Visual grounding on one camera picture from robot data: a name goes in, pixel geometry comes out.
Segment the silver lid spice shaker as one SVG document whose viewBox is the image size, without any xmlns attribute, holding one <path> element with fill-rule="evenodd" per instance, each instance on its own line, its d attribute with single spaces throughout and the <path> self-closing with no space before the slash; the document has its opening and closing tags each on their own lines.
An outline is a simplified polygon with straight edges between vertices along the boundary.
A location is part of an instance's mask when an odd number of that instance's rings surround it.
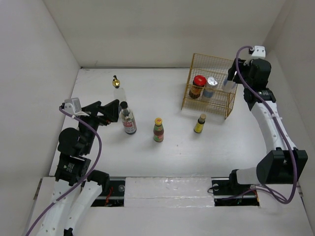
<svg viewBox="0 0 315 236">
<path fill-rule="evenodd" d="M 225 79 L 223 82 L 222 90 L 226 93 L 231 93 L 235 86 L 236 84 L 234 81 Z"/>
</svg>

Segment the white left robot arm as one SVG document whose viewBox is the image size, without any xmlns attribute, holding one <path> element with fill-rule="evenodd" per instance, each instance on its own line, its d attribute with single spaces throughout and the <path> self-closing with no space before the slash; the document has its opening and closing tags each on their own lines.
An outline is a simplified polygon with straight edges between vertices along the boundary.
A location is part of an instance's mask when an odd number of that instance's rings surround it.
<svg viewBox="0 0 315 236">
<path fill-rule="evenodd" d="M 59 111 L 78 122 L 77 128 L 66 128 L 59 134 L 60 153 L 50 204 L 27 231 L 30 235 L 41 223 L 39 236 L 75 236 L 85 215 L 99 195 L 110 188 L 110 176 L 95 169 L 102 152 L 100 126 L 119 118 L 119 100 L 106 105 L 100 101 L 82 107 L 78 98 L 66 99 Z"/>
</svg>

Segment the red lid chili sauce jar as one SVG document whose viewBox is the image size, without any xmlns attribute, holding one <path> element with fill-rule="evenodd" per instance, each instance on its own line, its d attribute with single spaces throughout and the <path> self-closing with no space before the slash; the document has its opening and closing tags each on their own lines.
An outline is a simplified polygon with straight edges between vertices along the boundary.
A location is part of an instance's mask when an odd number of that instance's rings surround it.
<svg viewBox="0 0 315 236">
<path fill-rule="evenodd" d="M 192 81 L 192 85 L 189 90 L 189 96 L 192 99 L 198 99 L 206 83 L 207 83 L 207 80 L 204 76 L 196 75 Z"/>
</svg>

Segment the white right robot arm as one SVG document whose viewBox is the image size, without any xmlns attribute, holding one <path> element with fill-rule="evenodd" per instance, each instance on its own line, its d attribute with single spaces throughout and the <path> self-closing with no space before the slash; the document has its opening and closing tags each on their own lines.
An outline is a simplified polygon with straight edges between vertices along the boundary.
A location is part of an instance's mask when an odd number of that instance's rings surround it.
<svg viewBox="0 0 315 236">
<path fill-rule="evenodd" d="M 234 170 L 227 187 L 234 194 L 250 184 L 292 184 L 295 186 L 308 155 L 289 138 L 279 116 L 276 98 L 267 88 L 271 64 L 264 59 L 249 63 L 235 59 L 227 80 L 244 86 L 244 100 L 256 118 L 266 145 L 266 156 L 254 168 Z"/>
</svg>

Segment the silver lid salt shaker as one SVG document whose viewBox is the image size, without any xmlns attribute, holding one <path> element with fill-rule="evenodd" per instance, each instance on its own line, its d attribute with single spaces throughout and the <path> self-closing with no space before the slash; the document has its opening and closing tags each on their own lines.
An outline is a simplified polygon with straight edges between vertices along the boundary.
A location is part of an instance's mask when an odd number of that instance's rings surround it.
<svg viewBox="0 0 315 236">
<path fill-rule="evenodd" d="M 214 77 L 209 77 L 207 79 L 206 86 L 202 93 L 202 99 L 209 100 L 210 98 L 212 98 L 213 95 L 215 94 L 217 86 L 218 86 L 217 80 Z"/>
</svg>

